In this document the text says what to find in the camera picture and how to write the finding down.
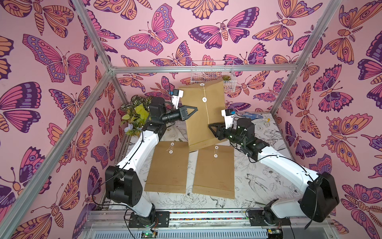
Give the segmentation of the brown kraft file bag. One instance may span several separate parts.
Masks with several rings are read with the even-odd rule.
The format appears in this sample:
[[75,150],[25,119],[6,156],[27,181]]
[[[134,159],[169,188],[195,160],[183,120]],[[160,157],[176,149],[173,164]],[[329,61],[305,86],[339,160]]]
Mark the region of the brown kraft file bag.
[[198,109],[186,120],[189,151],[209,147],[220,141],[209,129],[211,123],[224,123],[221,111],[225,109],[223,80],[209,81],[181,87],[181,103]]
[[189,145],[161,141],[155,149],[145,184],[146,192],[186,193]]
[[213,145],[198,150],[193,193],[235,198],[233,147]]

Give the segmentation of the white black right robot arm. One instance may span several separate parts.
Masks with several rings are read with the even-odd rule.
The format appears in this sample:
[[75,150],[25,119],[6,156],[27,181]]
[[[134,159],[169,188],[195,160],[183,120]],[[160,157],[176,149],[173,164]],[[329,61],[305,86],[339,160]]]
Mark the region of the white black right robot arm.
[[270,144],[255,136],[255,125],[250,119],[239,118],[231,126],[226,126],[224,122],[212,123],[209,129],[218,140],[229,140],[251,162],[270,167],[303,193],[299,198],[274,199],[268,203],[263,209],[268,225],[275,225],[280,219],[290,217],[308,217],[311,221],[321,223],[339,204],[331,174],[310,170],[277,152]]

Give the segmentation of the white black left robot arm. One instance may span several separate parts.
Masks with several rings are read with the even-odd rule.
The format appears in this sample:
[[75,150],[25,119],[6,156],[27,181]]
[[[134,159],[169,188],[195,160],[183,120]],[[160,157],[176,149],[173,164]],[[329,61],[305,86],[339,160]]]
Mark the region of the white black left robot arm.
[[167,112],[163,98],[152,98],[149,117],[138,141],[120,163],[105,171],[106,198],[132,210],[144,227],[156,224],[156,210],[154,204],[142,197],[143,187],[138,176],[141,166],[165,134],[168,123],[186,121],[197,111],[197,107],[181,106]]

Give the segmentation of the potted green yellow plant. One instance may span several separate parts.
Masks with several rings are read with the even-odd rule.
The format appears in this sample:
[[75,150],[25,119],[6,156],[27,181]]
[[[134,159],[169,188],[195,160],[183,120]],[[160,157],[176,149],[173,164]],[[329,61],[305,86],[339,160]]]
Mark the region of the potted green yellow plant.
[[151,97],[134,95],[127,104],[118,109],[121,123],[127,123],[125,133],[129,136],[140,136],[143,126],[149,118]]

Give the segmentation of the small green succulent plant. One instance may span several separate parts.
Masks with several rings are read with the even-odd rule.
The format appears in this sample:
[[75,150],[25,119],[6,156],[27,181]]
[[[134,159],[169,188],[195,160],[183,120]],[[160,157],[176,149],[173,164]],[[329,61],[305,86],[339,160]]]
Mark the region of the small green succulent plant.
[[231,76],[230,75],[222,75],[222,79],[224,81],[230,81],[231,80]]

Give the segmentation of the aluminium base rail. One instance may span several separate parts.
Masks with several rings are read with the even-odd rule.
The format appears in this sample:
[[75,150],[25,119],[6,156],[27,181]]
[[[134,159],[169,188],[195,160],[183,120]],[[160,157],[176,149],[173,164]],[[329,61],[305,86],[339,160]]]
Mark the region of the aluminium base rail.
[[285,218],[269,226],[261,209],[158,210],[154,226],[144,228],[124,210],[93,211],[82,239],[338,239],[333,222]]

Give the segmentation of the aluminium cage frame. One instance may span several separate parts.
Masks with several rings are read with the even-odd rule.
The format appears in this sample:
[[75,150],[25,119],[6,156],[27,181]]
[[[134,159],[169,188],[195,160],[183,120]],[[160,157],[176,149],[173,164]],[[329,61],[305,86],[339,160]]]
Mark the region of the aluminium cage frame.
[[[314,46],[318,42],[319,37],[327,27],[331,19],[331,11],[334,10],[334,2],[330,1],[327,8],[318,20],[315,31],[299,56],[297,62],[284,65],[265,64],[265,65],[207,65],[204,60],[197,61],[194,66],[174,66],[174,67],[114,67],[109,60],[96,29],[93,26],[87,9],[82,1],[73,1],[72,7],[65,8],[63,11],[63,19],[65,27],[70,27],[75,19],[80,19],[82,24],[79,30],[86,30],[91,40],[93,51],[98,53],[104,74],[99,82],[95,82],[94,78],[87,72],[81,72],[79,77],[78,88],[92,83],[90,96],[86,99],[84,105],[75,114],[74,119],[64,129],[63,134],[54,146],[44,146],[43,154],[45,160],[40,170],[36,172],[30,183],[27,185],[26,191],[17,197],[15,203],[10,207],[1,209],[1,238],[9,239],[16,230],[20,221],[24,218],[28,209],[39,194],[40,189],[53,172],[54,167],[58,163],[60,156],[67,148],[71,140],[77,134],[80,127],[84,124],[91,109],[97,103],[97,99],[107,84],[114,84],[117,94],[122,102],[126,102],[127,98],[116,78],[117,74],[126,74],[128,72],[144,72],[144,73],[196,73],[196,72],[220,72],[220,71],[255,71],[255,70],[287,70],[290,71],[288,83],[296,79],[297,73],[300,72],[304,63],[307,61]],[[19,21],[15,24],[6,20],[8,13],[1,11],[1,93],[10,89],[16,83],[34,82],[38,90],[36,105],[33,108],[20,108],[19,112],[27,119],[32,117],[33,112],[38,112],[39,108],[45,107],[45,97],[47,95],[46,87],[51,85],[51,80],[46,73],[36,70],[34,60],[22,55],[20,59],[16,59],[15,55],[20,53],[21,43],[18,38],[24,32],[30,32],[33,25],[23,23],[23,18],[29,18],[30,12],[33,10],[31,3],[24,3],[25,11],[18,17]]]

